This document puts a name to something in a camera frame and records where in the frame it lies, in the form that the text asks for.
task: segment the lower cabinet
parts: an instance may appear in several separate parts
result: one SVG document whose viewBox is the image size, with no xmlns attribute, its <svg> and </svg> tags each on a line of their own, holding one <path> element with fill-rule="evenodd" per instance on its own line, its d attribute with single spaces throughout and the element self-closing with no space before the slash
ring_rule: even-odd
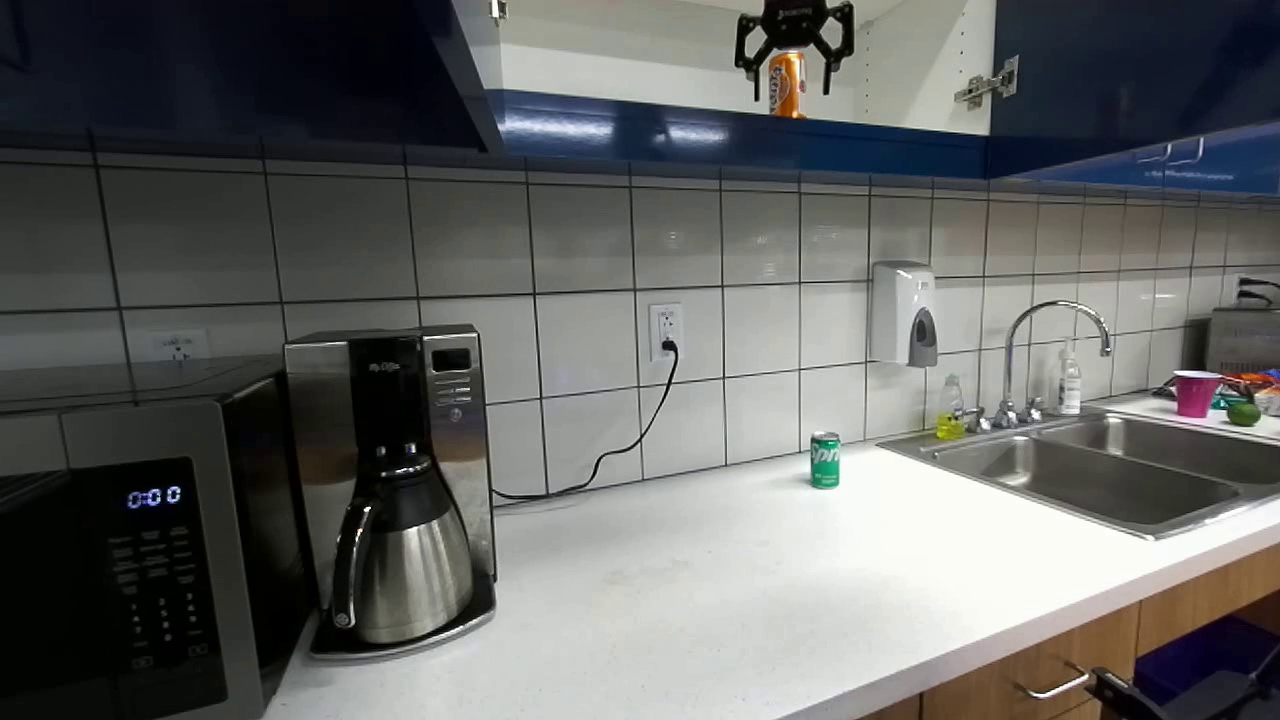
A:
<svg viewBox="0 0 1280 720">
<path fill-rule="evenodd" d="M 1099 720 L 1105 709 L 1085 689 L 1056 701 L 1029 701 L 1022 689 L 1056 689 L 1078 677 L 1067 665 L 1111 668 L 1116 677 L 1133 680 L 1146 654 L 1165 650 L 1168 639 L 1181 639 L 1222 617 L 1250 609 L 1252 617 L 1276 617 L 1280 624 L 1280 612 L 1260 612 L 1267 609 L 1260 599 L 1276 592 L 1280 549 L 1266 549 L 960 680 L 928 689 L 926 698 L 892 706 L 874 720 Z"/>
</svg>

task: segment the microwave control panel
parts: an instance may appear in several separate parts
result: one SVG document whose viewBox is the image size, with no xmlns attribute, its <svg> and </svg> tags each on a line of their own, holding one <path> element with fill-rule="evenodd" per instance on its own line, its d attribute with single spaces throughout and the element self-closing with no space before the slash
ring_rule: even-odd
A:
<svg viewBox="0 0 1280 720">
<path fill-rule="evenodd" d="M 122 677 L 149 713 L 224 698 L 217 609 L 188 459 L 76 474 L 95 485 Z"/>
</svg>

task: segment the coffee maker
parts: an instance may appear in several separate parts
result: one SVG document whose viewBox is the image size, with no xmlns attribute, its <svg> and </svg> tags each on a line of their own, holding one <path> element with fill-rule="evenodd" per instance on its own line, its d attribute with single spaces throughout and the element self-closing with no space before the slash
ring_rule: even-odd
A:
<svg viewBox="0 0 1280 720">
<path fill-rule="evenodd" d="M 316 654 L 432 644 L 494 617 L 479 370 L 469 323 L 285 343 Z"/>
</svg>

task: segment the power cord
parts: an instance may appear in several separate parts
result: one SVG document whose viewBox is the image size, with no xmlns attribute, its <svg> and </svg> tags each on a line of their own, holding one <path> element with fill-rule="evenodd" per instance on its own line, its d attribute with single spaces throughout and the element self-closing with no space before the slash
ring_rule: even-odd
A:
<svg viewBox="0 0 1280 720">
<path fill-rule="evenodd" d="M 619 444 L 619 450 L 601 452 L 601 457 L 593 459 L 593 475 L 582 482 L 582 485 L 569 485 L 569 489 L 555 489 L 555 491 L 542 491 L 542 495 L 521 495 L 521 491 L 501 491 L 501 489 L 497 489 L 494 495 L 511 501 L 511 504 L 535 504 L 535 501 L 576 495 L 576 491 L 586 491 L 586 489 L 595 485 L 595 475 L 601 475 L 601 469 L 606 469 L 610 457 L 629 457 L 631 450 L 639 450 L 643 437 L 654 433 L 657 415 L 664 413 L 664 406 L 668 406 L 668 396 L 671 396 L 671 386 L 678 386 L 678 371 L 681 371 L 681 343 L 678 343 L 678 340 L 664 340 L 660 350 L 671 353 L 668 386 L 664 386 L 664 396 L 657 402 L 650 424 L 639 427 L 639 437 L 638 437 L 631 444 Z"/>
</svg>

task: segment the electrical outlet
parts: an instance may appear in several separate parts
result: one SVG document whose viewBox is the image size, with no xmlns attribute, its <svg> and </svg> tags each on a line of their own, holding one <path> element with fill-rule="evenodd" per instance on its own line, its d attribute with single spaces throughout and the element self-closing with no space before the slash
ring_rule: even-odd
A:
<svg viewBox="0 0 1280 720">
<path fill-rule="evenodd" d="M 664 340 L 671 340 L 681 350 L 681 358 L 688 358 L 683 343 L 683 303 L 650 303 L 650 359 L 664 364 Z"/>
<path fill-rule="evenodd" d="M 158 336 L 158 358 L 168 364 L 188 364 L 188 359 L 203 359 L 203 332 L 165 332 Z"/>
</svg>

